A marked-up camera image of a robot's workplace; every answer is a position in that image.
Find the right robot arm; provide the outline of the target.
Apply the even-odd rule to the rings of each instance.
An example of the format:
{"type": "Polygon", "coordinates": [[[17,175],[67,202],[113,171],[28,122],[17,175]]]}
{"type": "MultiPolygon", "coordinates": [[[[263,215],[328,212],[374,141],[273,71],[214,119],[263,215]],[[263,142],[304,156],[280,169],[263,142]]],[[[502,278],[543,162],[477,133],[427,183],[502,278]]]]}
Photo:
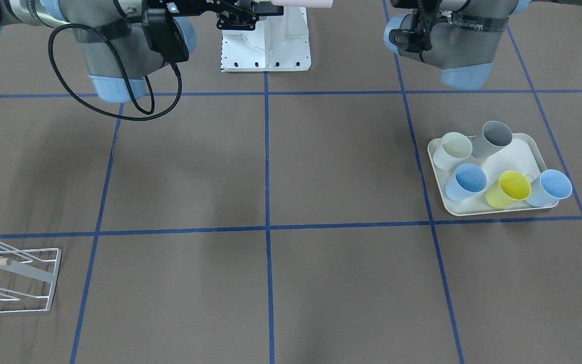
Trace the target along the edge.
{"type": "Polygon", "coordinates": [[[189,59],[189,17],[217,14],[220,30],[256,28],[282,16],[272,1],[0,1],[0,27],[27,24],[72,30],[98,97],[123,104],[147,92],[146,76],[189,59]]]}

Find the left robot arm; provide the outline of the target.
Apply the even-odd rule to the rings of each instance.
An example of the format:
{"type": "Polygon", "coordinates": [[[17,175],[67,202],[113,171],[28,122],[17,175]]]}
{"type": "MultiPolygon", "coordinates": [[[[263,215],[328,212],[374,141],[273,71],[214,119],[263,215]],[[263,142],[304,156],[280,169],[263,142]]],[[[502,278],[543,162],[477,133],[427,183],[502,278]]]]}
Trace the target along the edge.
{"type": "Polygon", "coordinates": [[[487,81],[510,17],[529,1],[391,1],[385,47],[397,56],[439,68],[443,85],[478,90],[487,81]]]}

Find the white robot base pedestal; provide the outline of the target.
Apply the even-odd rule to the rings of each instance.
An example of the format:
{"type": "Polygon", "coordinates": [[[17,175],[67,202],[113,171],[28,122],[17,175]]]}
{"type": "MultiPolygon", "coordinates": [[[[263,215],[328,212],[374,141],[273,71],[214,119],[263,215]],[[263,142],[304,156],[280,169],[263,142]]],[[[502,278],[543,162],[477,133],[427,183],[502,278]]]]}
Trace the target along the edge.
{"type": "Polygon", "coordinates": [[[286,7],[254,30],[224,30],[222,37],[223,72],[308,71],[312,65],[305,7],[286,7]]]}

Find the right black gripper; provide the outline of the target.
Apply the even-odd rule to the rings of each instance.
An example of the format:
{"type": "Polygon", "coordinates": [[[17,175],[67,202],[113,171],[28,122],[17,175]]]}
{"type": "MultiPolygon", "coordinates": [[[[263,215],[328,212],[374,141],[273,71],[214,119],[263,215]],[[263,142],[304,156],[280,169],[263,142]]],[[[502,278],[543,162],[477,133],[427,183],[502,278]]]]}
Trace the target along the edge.
{"type": "Polygon", "coordinates": [[[254,31],[259,17],[283,16],[283,6],[271,1],[251,1],[250,9],[238,1],[142,1],[146,9],[165,10],[171,16],[200,16],[205,12],[217,13],[217,28],[222,31],[254,31]]]}

